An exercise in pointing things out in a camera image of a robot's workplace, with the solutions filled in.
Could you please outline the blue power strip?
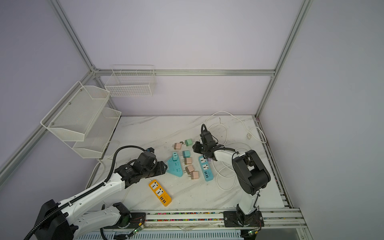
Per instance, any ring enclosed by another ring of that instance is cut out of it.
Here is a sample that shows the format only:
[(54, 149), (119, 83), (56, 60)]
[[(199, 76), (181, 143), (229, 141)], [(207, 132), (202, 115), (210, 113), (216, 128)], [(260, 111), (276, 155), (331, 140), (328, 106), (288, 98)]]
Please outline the blue power strip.
[(210, 167), (210, 163), (204, 156), (199, 156), (199, 164), (202, 169), (203, 177), (206, 182), (212, 181), (214, 179), (213, 172)]

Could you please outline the pink plug orange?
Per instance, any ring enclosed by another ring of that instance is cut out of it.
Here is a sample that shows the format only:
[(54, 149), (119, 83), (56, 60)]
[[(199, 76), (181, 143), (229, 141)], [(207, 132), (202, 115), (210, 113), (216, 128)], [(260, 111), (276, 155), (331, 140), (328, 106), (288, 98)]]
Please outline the pink plug orange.
[(197, 179), (200, 177), (198, 171), (192, 171), (192, 172), (190, 173), (190, 176), (191, 176), (191, 179), (192, 179), (192, 180), (197, 180)]
[(191, 174), (192, 172), (195, 171), (195, 168), (193, 167), (193, 165), (188, 165), (185, 167), (185, 170), (186, 170), (187, 174)]

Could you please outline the teal triangular power strip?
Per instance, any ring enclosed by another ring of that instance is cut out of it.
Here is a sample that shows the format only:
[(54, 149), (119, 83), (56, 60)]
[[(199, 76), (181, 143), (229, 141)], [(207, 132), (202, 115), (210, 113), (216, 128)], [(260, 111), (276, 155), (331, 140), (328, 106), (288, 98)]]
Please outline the teal triangular power strip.
[(181, 166), (181, 162), (180, 162), (179, 157), (176, 157), (175, 160), (174, 160), (174, 158), (170, 158), (167, 161), (167, 166), (168, 166), (167, 173), (174, 175), (176, 177), (182, 177), (183, 176), (183, 170), (182, 170), (182, 166)]

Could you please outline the green plug triangular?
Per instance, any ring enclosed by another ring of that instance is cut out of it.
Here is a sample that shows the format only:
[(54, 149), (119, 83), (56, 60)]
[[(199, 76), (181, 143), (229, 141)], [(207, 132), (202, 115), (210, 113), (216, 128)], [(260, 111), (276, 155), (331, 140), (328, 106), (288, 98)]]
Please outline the green plug triangular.
[(178, 153), (173, 152), (172, 160), (173, 160), (173, 161), (177, 161), (178, 159), (179, 159)]

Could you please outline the orange power strip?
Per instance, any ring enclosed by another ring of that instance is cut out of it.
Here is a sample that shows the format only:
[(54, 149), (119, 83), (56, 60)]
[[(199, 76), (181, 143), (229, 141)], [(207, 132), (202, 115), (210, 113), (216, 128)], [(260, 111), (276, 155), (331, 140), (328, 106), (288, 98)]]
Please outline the orange power strip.
[(165, 191), (165, 189), (157, 180), (151, 181), (149, 183), (149, 187), (164, 207), (167, 207), (172, 202), (170, 195)]

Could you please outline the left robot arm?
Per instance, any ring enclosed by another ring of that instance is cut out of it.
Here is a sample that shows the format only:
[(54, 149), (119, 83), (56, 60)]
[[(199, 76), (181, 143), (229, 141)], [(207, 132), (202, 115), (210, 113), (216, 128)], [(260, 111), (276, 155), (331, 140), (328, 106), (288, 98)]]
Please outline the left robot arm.
[(44, 203), (34, 227), (25, 238), (29, 240), (35, 236), (38, 240), (73, 240), (94, 230), (129, 221), (131, 212), (121, 202), (98, 212), (87, 212), (142, 179), (166, 173), (167, 164), (157, 160), (153, 148), (140, 148), (142, 153), (137, 159), (116, 167), (118, 153), (133, 148), (133, 145), (128, 145), (115, 151), (107, 177), (96, 186), (58, 203), (54, 200)]

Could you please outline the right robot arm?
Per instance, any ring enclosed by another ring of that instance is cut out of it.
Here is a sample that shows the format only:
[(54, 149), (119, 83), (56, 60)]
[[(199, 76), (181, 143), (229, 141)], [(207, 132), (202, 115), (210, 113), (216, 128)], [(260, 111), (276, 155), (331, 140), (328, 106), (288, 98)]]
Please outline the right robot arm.
[(249, 227), (264, 225), (259, 210), (261, 190), (271, 181), (270, 173), (254, 150), (245, 153), (218, 143), (205, 124), (201, 126), (200, 141), (195, 142), (193, 151), (205, 160), (222, 162), (232, 166), (235, 177), (243, 190), (236, 211), (224, 213), (227, 227)]

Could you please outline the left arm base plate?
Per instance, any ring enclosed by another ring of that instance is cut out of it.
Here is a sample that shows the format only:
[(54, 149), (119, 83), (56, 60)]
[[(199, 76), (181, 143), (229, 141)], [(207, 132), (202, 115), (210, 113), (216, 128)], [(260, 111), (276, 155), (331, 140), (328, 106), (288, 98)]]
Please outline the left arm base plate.
[(146, 220), (146, 213), (130, 213), (122, 218), (118, 224), (120, 229), (135, 229), (139, 224), (144, 224)]

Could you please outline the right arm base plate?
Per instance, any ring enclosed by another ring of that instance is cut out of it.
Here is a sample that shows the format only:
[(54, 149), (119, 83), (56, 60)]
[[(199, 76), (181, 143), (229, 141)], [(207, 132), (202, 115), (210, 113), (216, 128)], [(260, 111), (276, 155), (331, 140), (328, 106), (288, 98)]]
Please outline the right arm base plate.
[(262, 212), (255, 210), (249, 215), (244, 215), (241, 211), (225, 211), (224, 225), (230, 227), (256, 227), (262, 228), (265, 226)]

